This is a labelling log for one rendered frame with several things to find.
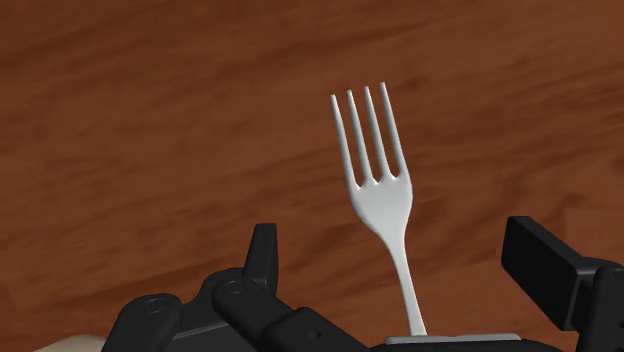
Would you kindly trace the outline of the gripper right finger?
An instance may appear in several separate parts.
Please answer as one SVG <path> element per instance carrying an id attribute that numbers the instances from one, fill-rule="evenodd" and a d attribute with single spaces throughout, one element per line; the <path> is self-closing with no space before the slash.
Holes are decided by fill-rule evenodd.
<path id="1" fill-rule="evenodd" d="M 576 252 L 529 216 L 507 219 L 501 264 L 575 352 L 624 352 L 624 265 Z"/>

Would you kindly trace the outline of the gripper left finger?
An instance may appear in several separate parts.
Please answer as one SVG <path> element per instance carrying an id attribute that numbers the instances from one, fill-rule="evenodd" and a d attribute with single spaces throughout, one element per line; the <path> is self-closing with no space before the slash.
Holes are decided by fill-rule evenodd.
<path id="1" fill-rule="evenodd" d="M 257 352 L 369 352 L 316 311 L 290 308 L 275 293 L 277 226 L 254 227 L 242 274 L 210 292 L 214 311 Z M 138 297 L 120 311 L 102 352 L 164 352 L 182 327 L 183 305 L 172 294 Z"/>

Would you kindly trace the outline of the white plastic fork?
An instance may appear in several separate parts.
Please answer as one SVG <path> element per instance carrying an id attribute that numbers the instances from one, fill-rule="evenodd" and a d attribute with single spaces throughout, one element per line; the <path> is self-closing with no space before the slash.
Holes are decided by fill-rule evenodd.
<path id="1" fill-rule="evenodd" d="M 372 139 L 381 172 L 379 179 L 373 177 L 357 106 L 351 91 L 347 92 L 347 96 L 358 159 L 363 174 L 361 183 L 356 182 L 337 97 L 331 95 L 335 129 L 352 206 L 360 220 L 383 242 L 392 258 L 404 298 L 410 334 L 425 336 L 427 330 L 415 294 L 405 246 L 405 233 L 413 205 L 413 188 L 392 104 L 384 82 L 380 84 L 380 92 L 389 129 L 389 140 L 398 167 L 396 175 L 390 170 L 375 106 L 368 87 L 364 88 L 364 93 Z"/>

